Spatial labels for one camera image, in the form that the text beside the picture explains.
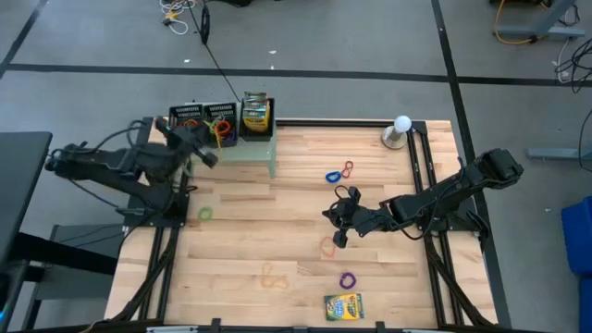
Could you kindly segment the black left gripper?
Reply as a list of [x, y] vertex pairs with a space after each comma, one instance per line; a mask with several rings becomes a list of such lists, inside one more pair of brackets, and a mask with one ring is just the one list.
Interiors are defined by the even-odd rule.
[[166, 142], [148, 142], [147, 154], [160, 159], [157, 170], [164, 177], [172, 175], [182, 164], [191, 159], [192, 154], [197, 155], [210, 168], [214, 168], [217, 164], [217, 156], [204, 150], [204, 147], [209, 144], [209, 136], [199, 134], [197, 139], [197, 127], [186, 127], [188, 134], [175, 134], [163, 117], [157, 117], [154, 120], [154, 127], [165, 137]]

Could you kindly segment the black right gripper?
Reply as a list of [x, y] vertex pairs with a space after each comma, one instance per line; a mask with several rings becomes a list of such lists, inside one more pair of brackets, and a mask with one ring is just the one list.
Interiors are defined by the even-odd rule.
[[373, 231], [386, 231], [389, 226], [389, 202], [382, 201], [377, 209], [360, 205], [361, 193], [354, 187], [337, 186], [334, 190], [337, 201], [322, 212], [326, 218], [332, 218], [331, 224], [337, 229], [332, 238], [338, 248], [345, 248], [348, 242], [347, 232], [354, 229], [359, 237]]

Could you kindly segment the black mesh plastic basket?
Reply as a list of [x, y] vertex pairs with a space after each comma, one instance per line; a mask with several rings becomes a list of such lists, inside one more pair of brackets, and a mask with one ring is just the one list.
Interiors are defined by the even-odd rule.
[[199, 134], [206, 134], [208, 135], [209, 130], [206, 128], [205, 125], [205, 114], [204, 114], [204, 107], [200, 104], [193, 104], [193, 105], [178, 105], [178, 106], [171, 106], [169, 108], [169, 125], [170, 128], [173, 130], [175, 134], [188, 134], [185, 130], [186, 127], [181, 125], [182, 122], [188, 119], [194, 119], [199, 122], [198, 134], [196, 138], [198, 139]]
[[240, 104], [240, 115], [239, 115], [239, 134], [242, 139], [247, 142], [269, 142], [273, 135], [275, 134], [275, 99], [272, 97], [267, 96], [268, 101], [268, 110], [269, 113], [269, 128], [265, 132], [256, 132], [249, 130], [245, 127], [245, 124], [242, 120], [243, 116], [243, 103], [244, 100], [242, 99]]
[[[205, 112], [205, 121], [212, 121], [215, 119], [227, 120], [231, 126], [231, 132], [235, 132], [237, 134], [236, 141], [227, 141], [226, 136], [221, 136], [222, 139], [222, 148], [236, 146], [238, 142], [238, 125], [237, 125], [237, 105], [235, 103], [224, 103], [224, 104], [209, 104], [203, 107]], [[211, 145], [214, 147], [216, 146], [216, 140], [213, 135], [210, 133]]]

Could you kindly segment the green blue crayon box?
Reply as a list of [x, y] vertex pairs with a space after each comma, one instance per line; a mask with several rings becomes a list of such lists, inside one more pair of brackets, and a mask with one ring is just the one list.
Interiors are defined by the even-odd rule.
[[326, 320], [343, 321], [364, 318], [362, 295], [359, 293], [327, 295], [324, 297]]

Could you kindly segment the black desk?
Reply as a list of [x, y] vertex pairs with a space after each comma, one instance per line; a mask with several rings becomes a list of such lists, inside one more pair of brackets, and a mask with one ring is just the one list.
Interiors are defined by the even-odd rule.
[[52, 242], [22, 233], [53, 134], [0, 132], [0, 279], [12, 277], [17, 262], [44, 261]]

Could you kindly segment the grey desk foot bar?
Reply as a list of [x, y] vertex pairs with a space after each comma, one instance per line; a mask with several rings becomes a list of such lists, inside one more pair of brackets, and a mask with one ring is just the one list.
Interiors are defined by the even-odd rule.
[[592, 150], [579, 153], [570, 148], [527, 148], [526, 155], [531, 159], [583, 160], [592, 161]]

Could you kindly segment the black flat corner panel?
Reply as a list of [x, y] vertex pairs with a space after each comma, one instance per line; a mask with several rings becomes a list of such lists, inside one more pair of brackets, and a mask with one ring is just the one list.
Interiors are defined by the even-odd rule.
[[135, 140], [136, 144], [146, 144], [149, 141], [152, 126], [154, 124], [153, 117], [143, 117], [141, 124], [139, 125], [137, 137]]

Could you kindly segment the green perforated metal shelf riser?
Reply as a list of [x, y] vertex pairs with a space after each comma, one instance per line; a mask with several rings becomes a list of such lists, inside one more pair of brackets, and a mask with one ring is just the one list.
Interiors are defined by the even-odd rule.
[[[198, 103], [185, 103], [184, 105], [193, 105]], [[205, 103], [200, 104], [202, 106], [215, 104]], [[237, 105], [237, 125], [238, 125], [238, 142], [236, 146], [222, 148], [223, 155], [219, 162], [253, 162], [253, 163], [266, 163], [270, 178], [276, 176], [276, 147], [277, 138], [274, 134], [269, 142], [247, 142], [240, 137], [239, 134], [239, 115], [241, 111], [241, 105]], [[211, 145], [212, 137], [209, 134], [209, 144], [205, 147], [206, 152], [212, 152], [216, 156], [218, 154], [217, 147]]]

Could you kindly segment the round metal lamp base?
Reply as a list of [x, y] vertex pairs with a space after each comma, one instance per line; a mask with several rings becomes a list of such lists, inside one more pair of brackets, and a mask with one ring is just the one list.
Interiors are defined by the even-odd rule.
[[391, 150], [398, 150], [407, 143], [407, 132], [399, 132], [395, 126], [386, 127], [381, 134], [382, 143]]

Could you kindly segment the black stand pole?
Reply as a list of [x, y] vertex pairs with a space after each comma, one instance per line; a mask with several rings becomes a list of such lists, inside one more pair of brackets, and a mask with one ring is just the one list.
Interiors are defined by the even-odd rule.
[[190, 14], [191, 14], [191, 19], [195, 25], [195, 28], [199, 34], [200, 42], [202, 43], [202, 45], [204, 46], [208, 55], [210, 56], [211, 60], [213, 61], [214, 65], [216, 67], [216, 70], [218, 71], [218, 74], [226, 82], [226, 84], [229, 87], [235, 100], [237, 102], [239, 102], [240, 101], [239, 96], [237, 95], [234, 87], [232, 86], [232, 84], [231, 84], [230, 80], [228, 79], [228, 77], [226, 76], [225, 72], [219, 66], [218, 62], [216, 61], [216, 57], [215, 57], [214, 53], [212, 52], [212, 50], [210, 49], [210, 47], [208, 45], [209, 36], [210, 36], [210, 29], [211, 29], [211, 19], [210, 19], [209, 8], [208, 8], [207, 4], [205, 3], [205, 0], [196, 0], [196, 1], [203, 2], [203, 8], [202, 8], [201, 14], [200, 14], [200, 21], [197, 21], [197, 18], [191, 8], [190, 8]]

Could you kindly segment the grey low cabinet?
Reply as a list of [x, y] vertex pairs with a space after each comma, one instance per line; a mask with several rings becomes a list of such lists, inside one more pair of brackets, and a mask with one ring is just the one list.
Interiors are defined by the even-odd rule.
[[[111, 257], [117, 255], [122, 240], [121, 225], [54, 225], [51, 241]], [[36, 300], [107, 299], [112, 275], [94, 273], [59, 265], [45, 265], [41, 282], [33, 291]]]

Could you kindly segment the blue plastic bin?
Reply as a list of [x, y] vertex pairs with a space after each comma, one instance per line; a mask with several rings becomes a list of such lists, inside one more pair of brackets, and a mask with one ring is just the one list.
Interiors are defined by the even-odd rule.
[[568, 264], [579, 278], [579, 333], [592, 333], [592, 196], [562, 208], [561, 222]]

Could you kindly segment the grey desk leg frame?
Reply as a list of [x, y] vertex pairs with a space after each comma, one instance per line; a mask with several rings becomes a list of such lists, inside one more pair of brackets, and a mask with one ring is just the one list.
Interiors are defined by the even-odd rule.
[[[500, 17], [508, 2], [527, 1], [535, 6], [543, 7], [542, 17], [530, 26], [500, 25]], [[542, 39], [577, 39], [586, 36], [586, 31], [574, 25], [563, 25], [560, 19], [576, 5], [577, 0], [491, 0], [498, 4], [492, 34], [504, 44], [521, 45], [536, 43]]]

